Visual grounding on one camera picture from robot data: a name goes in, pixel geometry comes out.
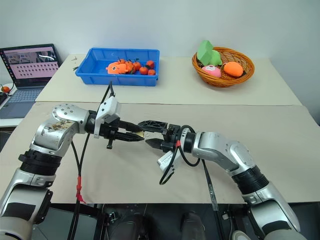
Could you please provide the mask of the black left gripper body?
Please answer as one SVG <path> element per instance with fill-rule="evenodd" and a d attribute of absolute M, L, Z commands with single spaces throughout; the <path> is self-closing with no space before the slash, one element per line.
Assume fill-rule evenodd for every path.
<path fill-rule="evenodd" d="M 119 126 L 119 117 L 110 123 L 105 122 L 100 125 L 99 136 L 103 137 L 104 139 L 108 139 L 106 148 L 109 150 L 113 148 L 113 142 L 119 139 Z"/>

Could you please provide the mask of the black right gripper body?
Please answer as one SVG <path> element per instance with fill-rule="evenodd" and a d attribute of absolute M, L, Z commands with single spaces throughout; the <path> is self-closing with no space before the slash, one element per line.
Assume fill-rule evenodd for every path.
<path fill-rule="evenodd" d="M 173 151 L 176 148 L 176 142 L 178 140 L 180 125 L 169 124 L 162 131 L 163 142 L 160 144 L 164 153 Z"/>

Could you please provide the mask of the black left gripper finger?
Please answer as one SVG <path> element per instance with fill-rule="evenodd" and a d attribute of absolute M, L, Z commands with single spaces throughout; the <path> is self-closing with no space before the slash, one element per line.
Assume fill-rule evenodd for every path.
<path fill-rule="evenodd" d="M 141 128 L 140 126 L 131 123 L 131 122 L 127 122 L 127 121 L 119 121 L 119 128 L 121 129 L 125 129 L 127 132 L 132 132 L 132 133 L 138 133 L 138 132 L 143 132 L 143 128 Z"/>
<path fill-rule="evenodd" d="M 143 136 L 140 136 L 132 132 L 116 132 L 116 139 L 124 142 L 140 142 L 144 140 Z"/>

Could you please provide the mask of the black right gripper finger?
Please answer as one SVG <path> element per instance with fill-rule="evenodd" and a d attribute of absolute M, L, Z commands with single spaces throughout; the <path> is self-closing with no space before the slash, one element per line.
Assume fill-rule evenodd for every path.
<path fill-rule="evenodd" d="M 141 127 L 145 132 L 151 133 L 162 133 L 163 130 L 167 129 L 168 124 L 162 121 L 156 120 L 144 120 L 137 124 Z"/>
<path fill-rule="evenodd" d="M 163 142 L 162 139 L 159 139 L 159 138 L 151 138 L 151 139 L 145 140 L 145 142 L 146 142 L 150 147 L 152 147 L 152 148 L 154 148 L 154 149 L 159 149 L 159 150 L 162 149 L 162 142 Z"/>

